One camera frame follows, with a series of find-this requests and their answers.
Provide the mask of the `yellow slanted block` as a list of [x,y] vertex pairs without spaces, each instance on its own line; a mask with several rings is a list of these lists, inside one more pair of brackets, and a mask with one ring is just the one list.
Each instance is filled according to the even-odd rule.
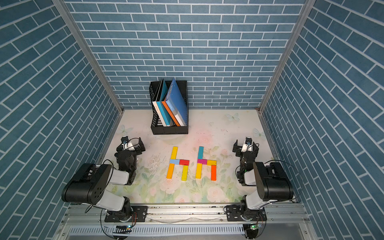
[[203,165],[201,163],[197,163],[196,179],[201,179],[201,177],[202,177],[202,167],[203,167]]

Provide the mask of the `magenta block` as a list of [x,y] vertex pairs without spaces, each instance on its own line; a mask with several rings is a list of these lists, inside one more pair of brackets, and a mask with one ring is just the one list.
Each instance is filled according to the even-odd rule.
[[207,165],[208,160],[206,159],[198,159],[198,164]]

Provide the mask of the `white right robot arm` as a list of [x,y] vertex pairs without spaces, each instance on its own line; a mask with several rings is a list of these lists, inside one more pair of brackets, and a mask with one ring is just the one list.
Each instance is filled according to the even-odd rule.
[[240,165],[235,170],[239,183],[245,187],[256,187],[252,194],[243,196],[242,212],[254,212],[276,202],[294,198],[294,188],[282,165],[277,160],[268,163],[257,162],[259,144],[251,138],[245,138],[243,145],[234,143],[233,153],[240,158]]

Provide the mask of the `teal block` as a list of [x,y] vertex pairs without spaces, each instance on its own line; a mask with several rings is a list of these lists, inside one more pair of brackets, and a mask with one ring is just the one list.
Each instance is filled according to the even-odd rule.
[[204,147],[199,146],[198,159],[202,160],[203,158],[204,158]]

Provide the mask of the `light blue small block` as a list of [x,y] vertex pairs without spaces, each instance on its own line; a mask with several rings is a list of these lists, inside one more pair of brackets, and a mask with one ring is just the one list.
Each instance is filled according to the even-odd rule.
[[180,164],[180,160],[170,159],[170,163],[174,164],[174,165],[179,165]]

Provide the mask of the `amber orange long block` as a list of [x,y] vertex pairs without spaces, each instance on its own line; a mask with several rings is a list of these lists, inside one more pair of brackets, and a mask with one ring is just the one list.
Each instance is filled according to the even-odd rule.
[[167,179],[172,179],[174,168],[175,168],[175,164],[169,164],[169,168],[166,176]]

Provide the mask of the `red small block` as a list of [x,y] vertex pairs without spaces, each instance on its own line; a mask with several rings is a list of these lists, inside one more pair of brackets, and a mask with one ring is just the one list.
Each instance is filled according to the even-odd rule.
[[189,160],[179,160],[179,165],[188,166],[190,164]]

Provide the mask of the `small yellow block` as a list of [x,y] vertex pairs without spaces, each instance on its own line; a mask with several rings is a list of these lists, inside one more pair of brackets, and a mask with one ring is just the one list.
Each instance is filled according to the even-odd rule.
[[208,165],[208,166],[216,166],[216,165],[217,165],[217,161],[214,161],[214,160],[207,160],[207,165]]

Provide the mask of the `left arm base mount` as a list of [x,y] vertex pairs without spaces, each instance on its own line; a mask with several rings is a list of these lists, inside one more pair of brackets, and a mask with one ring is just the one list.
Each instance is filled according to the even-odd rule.
[[148,206],[123,207],[121,211],[107,211],[106,223],[143,223],[146,220]]

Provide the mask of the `orange red block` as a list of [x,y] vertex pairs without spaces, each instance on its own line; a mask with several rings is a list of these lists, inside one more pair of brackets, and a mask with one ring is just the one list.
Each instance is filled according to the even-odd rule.
[[216,181],[217,180],[217,166],[211,165],[211,180]]

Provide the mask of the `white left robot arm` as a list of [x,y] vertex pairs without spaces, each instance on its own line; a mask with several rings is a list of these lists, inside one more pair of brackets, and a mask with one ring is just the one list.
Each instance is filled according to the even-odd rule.
[[145,151],[141,138],[124,136],[117,147],[117,167],[110,164],[83,164],[62,191],[62,200],[67,203],[88,204],[111,212],[130,214],[127,197],[107,190],[108,184],[130,186],[137,170],[137,156]]

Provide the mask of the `yellow long block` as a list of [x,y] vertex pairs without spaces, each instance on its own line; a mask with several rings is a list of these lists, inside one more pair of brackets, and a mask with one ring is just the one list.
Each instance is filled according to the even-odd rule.
[[171,153],[171,160],[177,159],[177,152],[178,152],[178,147],[173,147],[172,153]]

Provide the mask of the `lime yellow block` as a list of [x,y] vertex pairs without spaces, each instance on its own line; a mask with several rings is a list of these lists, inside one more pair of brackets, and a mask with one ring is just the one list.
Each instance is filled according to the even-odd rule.
[[189,170],[189,166],[183,165],[182,181],[186,181],[187,180],[188,170]]

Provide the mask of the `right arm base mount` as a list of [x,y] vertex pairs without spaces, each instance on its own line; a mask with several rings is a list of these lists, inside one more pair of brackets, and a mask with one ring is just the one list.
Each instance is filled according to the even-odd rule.
[[249,210],[240,205],[227,205],[224,207],[224,212],[228,222],[264,222],[267,220],[264,210]]

